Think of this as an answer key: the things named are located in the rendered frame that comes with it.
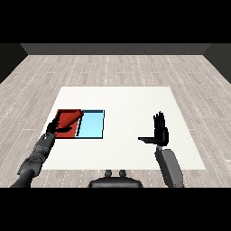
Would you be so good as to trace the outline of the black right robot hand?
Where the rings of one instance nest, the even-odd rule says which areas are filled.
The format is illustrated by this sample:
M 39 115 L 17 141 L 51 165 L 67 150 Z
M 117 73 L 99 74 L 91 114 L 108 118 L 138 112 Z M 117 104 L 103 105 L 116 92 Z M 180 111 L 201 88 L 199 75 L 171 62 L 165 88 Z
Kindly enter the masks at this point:
M 154 137 L 139 137 L 140 141 L 152 143 L 161 147 L 167 146 L 169 143 L 169 131 L 165 126 L 165 118 L 162 112 L 159 112 L 153 117 L 154 122 Z

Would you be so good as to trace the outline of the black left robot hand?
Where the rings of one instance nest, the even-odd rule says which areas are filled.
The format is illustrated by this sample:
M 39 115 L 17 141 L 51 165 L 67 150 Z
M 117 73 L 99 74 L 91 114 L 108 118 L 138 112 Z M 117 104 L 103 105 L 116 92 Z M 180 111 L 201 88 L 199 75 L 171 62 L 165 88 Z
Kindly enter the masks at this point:
M 54 118 L 47 126 L 46 132 L 47 133 L 51 133 L 51 134 L 55 134 L 56 132 L 58 133 L 66 133 L 69 130 L 71 130 L 71 127 L 66 127 L 66 128 L 59 128 L 58 127 L 58 122 L 59 122 L 59 118 L 56 117 Z

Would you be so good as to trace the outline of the red can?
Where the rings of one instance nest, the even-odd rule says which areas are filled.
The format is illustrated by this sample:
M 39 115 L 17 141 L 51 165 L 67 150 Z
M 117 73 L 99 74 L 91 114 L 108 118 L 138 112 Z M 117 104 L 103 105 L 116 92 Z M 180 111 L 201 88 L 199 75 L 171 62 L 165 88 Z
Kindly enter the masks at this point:
M 59 128 L 72 127 L 82 116 L 80 109 L 61 110 Z

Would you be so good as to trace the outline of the red shallow open box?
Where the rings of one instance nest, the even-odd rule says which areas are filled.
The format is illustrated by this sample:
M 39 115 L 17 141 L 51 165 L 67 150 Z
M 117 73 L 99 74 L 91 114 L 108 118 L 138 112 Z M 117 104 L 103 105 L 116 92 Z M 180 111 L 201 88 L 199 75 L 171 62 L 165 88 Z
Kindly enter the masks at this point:
M 58 127 L 59 127 L 59 124 L 60 124 L 60 111 L 61 110 L 70 110 L 70 109 L 59 109 L 57 111 L 57 114 L 56 116 L 59 118 L 59 122 L 58 122 Z M 58 133 L 56 132 L 56 138 L 57 139 L 74 139 L 76 137 L 76 133 L 77 133 L 77 129 L 78 129 L 78 126 L 79 126 L 79 120 L 77 121 L 77 123 L 75 123 L 72 127 L 71 127 L 71 130 L 69 130 L 68 132 L 66 133 Z

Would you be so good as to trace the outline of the light blue shallow open box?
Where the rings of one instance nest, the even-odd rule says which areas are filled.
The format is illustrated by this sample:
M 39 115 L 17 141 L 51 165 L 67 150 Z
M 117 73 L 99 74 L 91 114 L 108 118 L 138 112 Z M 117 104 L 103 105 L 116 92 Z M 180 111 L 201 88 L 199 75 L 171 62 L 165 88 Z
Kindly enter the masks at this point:
M 76 139 L 102 139 L 105 111 L 103 109 L 84 109 L 76 129 Z

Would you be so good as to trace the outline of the dark grey robot body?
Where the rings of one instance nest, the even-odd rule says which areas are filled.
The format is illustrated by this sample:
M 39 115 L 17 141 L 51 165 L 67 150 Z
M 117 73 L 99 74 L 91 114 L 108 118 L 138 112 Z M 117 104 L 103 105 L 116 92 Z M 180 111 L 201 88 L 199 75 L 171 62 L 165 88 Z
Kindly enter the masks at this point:
M 128 178 L 125 170 L 119 171 L 118 177 L 112 176 L 111 170 L 105 171 L 105 176 L 92 180 L 88 184 L 89 188 L 142 188 L 143 184 L 139 180 Z

